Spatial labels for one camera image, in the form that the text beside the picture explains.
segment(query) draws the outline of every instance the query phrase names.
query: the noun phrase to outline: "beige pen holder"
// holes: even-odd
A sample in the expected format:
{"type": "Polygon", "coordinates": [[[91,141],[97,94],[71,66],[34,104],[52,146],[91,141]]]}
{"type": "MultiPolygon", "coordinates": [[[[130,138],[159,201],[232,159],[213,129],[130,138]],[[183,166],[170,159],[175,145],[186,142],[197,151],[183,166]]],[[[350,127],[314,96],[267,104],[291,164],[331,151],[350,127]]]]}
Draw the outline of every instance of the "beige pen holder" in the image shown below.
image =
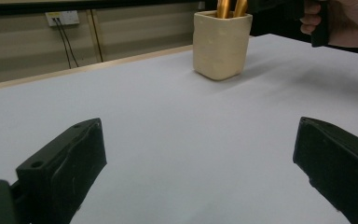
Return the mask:
{"type": "Polygon", "coordinates": [[[242,72],[246,61],[252,15],[217,19],[216,11],[194,15],[193,66],[213,80],[242,72]]]}

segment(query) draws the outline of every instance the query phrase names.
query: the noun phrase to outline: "human hand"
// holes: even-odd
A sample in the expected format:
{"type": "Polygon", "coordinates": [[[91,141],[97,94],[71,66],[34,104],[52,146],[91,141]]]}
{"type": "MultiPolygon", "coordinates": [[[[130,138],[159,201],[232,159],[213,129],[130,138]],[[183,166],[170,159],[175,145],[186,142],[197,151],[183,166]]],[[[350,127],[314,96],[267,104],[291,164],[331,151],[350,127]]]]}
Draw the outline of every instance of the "human hand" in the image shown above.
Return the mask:
{"type": "MultiPolygon", "coordinates": [[[[320,10],[318,2],[305,0],[302,33],[310,35],[315,30],[321,22],[320,10]]],[[[328,20],[330,45],[358,48],[358,0],[329,0],[328,20]]]]}

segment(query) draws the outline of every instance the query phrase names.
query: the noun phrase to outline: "wall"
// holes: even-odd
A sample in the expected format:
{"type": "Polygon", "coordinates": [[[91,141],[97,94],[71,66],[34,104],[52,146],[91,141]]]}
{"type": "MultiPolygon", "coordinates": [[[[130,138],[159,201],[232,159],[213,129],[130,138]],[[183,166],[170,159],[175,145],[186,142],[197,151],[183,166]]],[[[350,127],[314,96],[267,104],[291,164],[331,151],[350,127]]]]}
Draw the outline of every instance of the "wall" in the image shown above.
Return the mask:
{"type": "MultiPolygon", "coordinates": [[[[78,11],[65,26],[80,66],[192,43],[198,3],[78,11]],[[99,48],[94,48],[96,36],[99,48]]],[[[0,82],[69,69],[57,28],[45,14],[0,17],[0,82]]]]}

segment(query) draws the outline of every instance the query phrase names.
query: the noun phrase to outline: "finger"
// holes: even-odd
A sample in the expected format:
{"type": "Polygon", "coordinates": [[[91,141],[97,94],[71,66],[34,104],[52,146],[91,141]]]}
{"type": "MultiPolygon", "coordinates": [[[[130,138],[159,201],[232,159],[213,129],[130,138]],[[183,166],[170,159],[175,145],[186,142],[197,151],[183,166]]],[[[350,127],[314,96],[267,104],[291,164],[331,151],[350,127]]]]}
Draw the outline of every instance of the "finger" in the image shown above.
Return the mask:
{"type": "Polygon", "coordinates": [[[306,25],[319,25],[322,18],[318,15],[306,14],[303,18],[300,19],[303,24],[306,25]]]}
{"type": "Polygon", "coordinates": [[[302,24],[301,25],[301,32],[303,34],[310,35],[315,30],[315,28],[316,28],[316,26],[314,26],[314,25],[302,24]]]}
{"type": "Polygon", "coordinates": [[[318,14],[321,11],[321,5],[313,0],[304,1],[304,12],[306,14],[318,14]]]}

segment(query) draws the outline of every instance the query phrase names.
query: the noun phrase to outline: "screw hole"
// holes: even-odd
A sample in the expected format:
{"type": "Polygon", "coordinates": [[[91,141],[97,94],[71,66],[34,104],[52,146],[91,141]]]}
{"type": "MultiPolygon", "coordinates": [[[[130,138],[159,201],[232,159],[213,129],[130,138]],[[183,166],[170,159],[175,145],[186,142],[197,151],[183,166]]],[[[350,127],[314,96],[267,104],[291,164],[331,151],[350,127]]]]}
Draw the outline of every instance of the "screw hole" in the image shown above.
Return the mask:
{"type": "Polygon", "coordinates": [[[42,161],[36,161],[34,163],[31,164],[31,167],[32,168],[37,168],[37,167],[40,167],[42,166],[43,162],[42,161]]]}

